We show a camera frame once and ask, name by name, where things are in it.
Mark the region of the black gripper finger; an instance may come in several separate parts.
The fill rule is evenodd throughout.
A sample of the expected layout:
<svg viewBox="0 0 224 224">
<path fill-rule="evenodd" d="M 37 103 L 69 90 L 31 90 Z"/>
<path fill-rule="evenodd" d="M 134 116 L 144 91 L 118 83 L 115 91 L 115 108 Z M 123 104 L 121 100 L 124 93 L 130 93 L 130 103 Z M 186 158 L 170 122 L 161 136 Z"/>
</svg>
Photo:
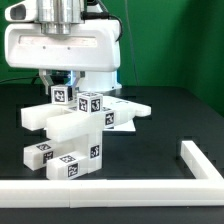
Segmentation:
<svg viewBox="0 0 224 224">
<path fill-rule="evenodd" d="M 79 84 L 81 81 L 85 78 L 85 72 L 84 71 L 72 71 L 71 72 L 71 83 L 72 87 L 74 89 L 79 88 Z"/>
<path fill-rule="evenodd" d="M 52 71 L 51 70 L 45 70 L 45 69 L 40 69 L 39 70 L 39 77 L 42 80 L 44 86 L 45 86 L 45 93 L 49 94 L 50 90 L 49 88 L 53 85 L 53 80 L 51 78 L 52 76 Z"/>
</svg>

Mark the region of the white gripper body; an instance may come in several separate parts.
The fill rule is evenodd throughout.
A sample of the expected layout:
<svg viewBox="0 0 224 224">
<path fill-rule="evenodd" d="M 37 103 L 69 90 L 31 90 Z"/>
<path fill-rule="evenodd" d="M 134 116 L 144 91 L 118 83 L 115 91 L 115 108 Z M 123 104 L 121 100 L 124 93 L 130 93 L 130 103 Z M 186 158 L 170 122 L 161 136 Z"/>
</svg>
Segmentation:
<svg viewBox="0 0 224 224">
<path fill-rule="evenodd" d="M 5 10 L 4 49 L 12 67 L 115 71 L 122 25 L 107 12 L 88 12 L 84 0 L 23 0 Z"/>
</svg>

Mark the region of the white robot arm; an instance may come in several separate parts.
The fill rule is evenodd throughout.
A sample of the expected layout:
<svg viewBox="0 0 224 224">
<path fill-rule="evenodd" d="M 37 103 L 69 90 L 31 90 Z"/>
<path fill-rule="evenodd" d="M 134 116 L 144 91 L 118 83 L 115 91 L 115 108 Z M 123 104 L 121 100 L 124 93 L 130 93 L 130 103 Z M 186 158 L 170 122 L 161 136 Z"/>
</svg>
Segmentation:
<svg viewBox="0 0 224 224">
<path fill-rule="evenodd" d="M 100 0 L 22 0 L 5 10 L 7 63 L 37 69 L 46 86 L 66 71 L 81 91 L 119 89 L 122 22 Z"/>
</svg>

